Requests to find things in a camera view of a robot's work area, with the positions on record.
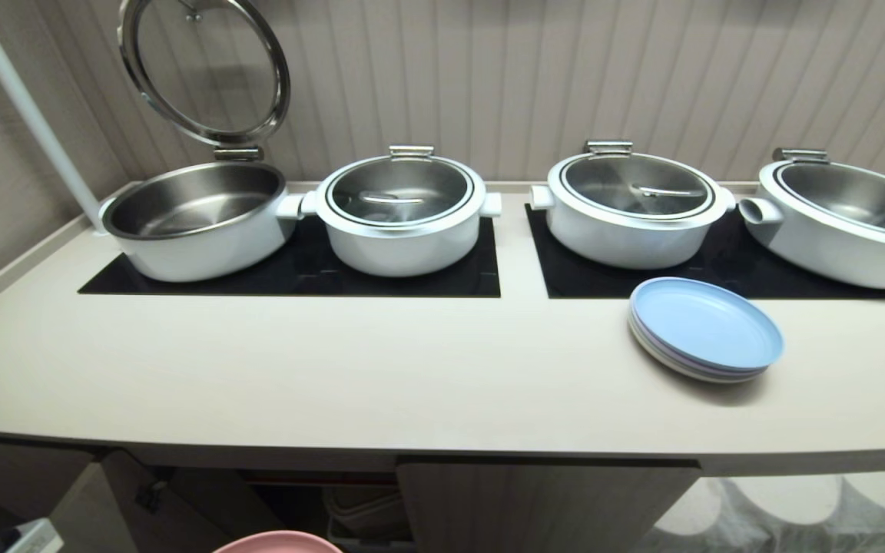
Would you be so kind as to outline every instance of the glass lid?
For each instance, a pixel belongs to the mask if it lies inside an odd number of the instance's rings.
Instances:
[[[777,182],[805,203],[851,223],[885,230],[885,176],[842,164],[796,162]]]
[[[341,217],[378,227],[410,227],[458,210],[472,182],[437,157],[391,155],[349,169],[330,185],[327,203]]]
[[[123,0],[118,41],[143,98],[200,141],[248,146],[278,129],[289,70],[249,0]]]
[[[714,202],[700,176],[639,154],[581,157],[562,168],[562,184],[595,207],[652,220],[690,217]]]

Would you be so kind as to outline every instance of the white pot handle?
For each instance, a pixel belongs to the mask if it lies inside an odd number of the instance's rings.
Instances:
[[[303,216],[315,216],[315,214],[317,214],[316,190],[306,192],[306,196],[303,196],[303,203],[299,206],[299,211]]]
[[[275,209],[275,217],[282,218],[282,220],[303,220],[303,211],[300,210],[303,196],[303,194],[289,194],[282,198]]]
[[[555,207],[555,195],[548,186],[531,186],[531,209],[551,210]]]
[[[740,200],[740,214],[749,224],[780,224],[784,220],[776,204],[762,198]]]
[[[115,200],[117,200],[117,199],[118,199],[117,196],[112,196],[111,198],[108,198],[104,202],[101,202],[101,207],[98,208],[99,220],[104,220],[104,212],[106,210],[108,210],[108,208],[111,207],[111,204],[114,203]]]
[[[726,213],[730,213],[730,211],[737,209],[737,197],[735,197],[733,193],[722,186],[716,188],[716,193],[722,196],[723,201],[726,202]]]
[[[480,207],[480,217],[501,217],[501,193],[488,192],[484,196],[484,206]]]

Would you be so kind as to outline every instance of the cabinet door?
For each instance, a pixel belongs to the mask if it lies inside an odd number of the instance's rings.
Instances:
[[[25,521],[46,517],[92,458],[80,449],[0,443],[0,507]]]
[[[626,551],[698,480],[695,465],[398,465],[419,553]]]
[[[126,452],[92,462],[50,515],[71,553],[210,553],[231,541],[166,488],[150,512],[136,502],[154,482]]]
[[[234,539],[285,528],[237,470],[178,469],[169,488]]]

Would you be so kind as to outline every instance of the pink plate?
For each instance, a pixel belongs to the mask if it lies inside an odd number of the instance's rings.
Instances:
[[[274,531],[239,539],[214,553],[340,553],[340,549],[310,533]]]

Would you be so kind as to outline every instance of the hinge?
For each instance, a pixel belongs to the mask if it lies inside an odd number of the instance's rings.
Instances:
[[[774,161],[806,161],[809,164],[829,164],[828,151],[814,147],[778,147]]]
[[[262,161],[264,150],[261,146],[215,147],[214,160],[217,161]]]
[[[391,157],[429,157],[436,152],[435,146],[400,146],[393,144],[387,148]]]
[[[584,151],[597,155],[630,155],[633,143],[629,140],[587,140]]]

